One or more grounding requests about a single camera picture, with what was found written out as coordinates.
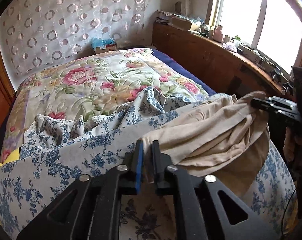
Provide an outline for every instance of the folded clothing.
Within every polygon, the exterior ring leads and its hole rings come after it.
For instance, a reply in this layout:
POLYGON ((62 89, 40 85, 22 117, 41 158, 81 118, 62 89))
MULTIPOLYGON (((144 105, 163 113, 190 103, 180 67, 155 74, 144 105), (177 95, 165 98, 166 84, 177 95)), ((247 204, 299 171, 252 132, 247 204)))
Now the folded clothing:
POLYGON ((199 105, 142 137, 146 162, 150 145, 159 141, 160 150, 194 176, 216 175, 239 197, 252 184, 269 152, 268 114, 250 105, 252 92, 237 101, 220 98, 199 105))

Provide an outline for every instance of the blue and white floral cloth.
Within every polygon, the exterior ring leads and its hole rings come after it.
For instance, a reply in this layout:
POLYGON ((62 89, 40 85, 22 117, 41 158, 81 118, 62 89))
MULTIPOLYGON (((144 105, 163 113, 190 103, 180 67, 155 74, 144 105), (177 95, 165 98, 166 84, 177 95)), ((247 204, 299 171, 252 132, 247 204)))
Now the blue and white floral cloth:
MULTIPOLYGON (((0 168, 0 220, 16 239, 19 232, 81 174, 99 176, 119 165, 135 142, 199 104, 209 104, 226 94, 202 102, 184 96, 165 98, 152 87, 132 103, 119 106, 110 116, 83 117, 76 121, 38 115, 24 135, 20 160, 0 168)), ((138 196, 123 196, 119 239, 174 239, 171 197, 159 197, 152 184, 138 196)), ((256 179, 242 197, 279 234, 284 209, 295 186, 272 142, 256 179)), ((287 214, 293 210, 289 206, 287 214)))

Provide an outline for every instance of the plush toy ear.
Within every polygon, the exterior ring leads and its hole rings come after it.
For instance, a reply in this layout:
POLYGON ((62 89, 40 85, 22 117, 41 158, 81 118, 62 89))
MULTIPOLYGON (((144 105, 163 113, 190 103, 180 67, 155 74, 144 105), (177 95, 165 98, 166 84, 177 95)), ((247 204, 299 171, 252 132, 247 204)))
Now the plush toy ear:
POLYGON ((3 164, 11 163, 11 162, 17 161, 19 159, 20 159, 20 151, 19 151, 19 149, 16 149, 8 155, 8 157, 6 158, 6 160, 4 161, 3 164))

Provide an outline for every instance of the blue bed sheet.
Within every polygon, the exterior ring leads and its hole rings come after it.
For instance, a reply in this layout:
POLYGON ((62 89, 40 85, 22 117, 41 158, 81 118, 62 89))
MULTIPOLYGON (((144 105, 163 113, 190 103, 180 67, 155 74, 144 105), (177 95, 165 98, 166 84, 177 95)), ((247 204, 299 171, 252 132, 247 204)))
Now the blue bed sheet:
POLYGON ((179 74, 190 78, 191 80, 193 80, 195 83, 199 84, 202 86, 202 88, 208 92, 209 96, 212 96, 214 94, 216 94, 216 92, 214 90, 212 90, 209 86, 207 86, 206 84, 204 84, 200 79, 198 79, 196 76, 194 76, 193 74, 191 74, 188 70, 184 69, 181 65, 179 65, 177 62, 175 62, 174 59, 170 58, 168 55, 164 54, 161 51, 158 51, 156 49, 152 49, 153 50, 153 56, 155 56, 156 58, 158 58, 159 60, 161 60, 163 63, 165 63, 166 65, 168 65, 170 68, 172 68, 173 70, 175 70, 176 72, 178 72, 179 74))

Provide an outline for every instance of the human hand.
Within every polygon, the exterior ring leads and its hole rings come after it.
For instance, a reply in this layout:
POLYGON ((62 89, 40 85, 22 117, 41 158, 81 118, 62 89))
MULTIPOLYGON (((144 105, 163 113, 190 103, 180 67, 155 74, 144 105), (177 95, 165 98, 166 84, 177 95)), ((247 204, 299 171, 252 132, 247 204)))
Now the human hand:
POLYGON ((295 144, 302 146, 302 138, 298 136, 294 136, 292 134, 292 131, 289 127, 286 128, 286 138, 285 138, 285 145, 283 147, 283 154, 285 156, 285 159, 288 162, 291 162, 294 160, 295 155, 295 144))

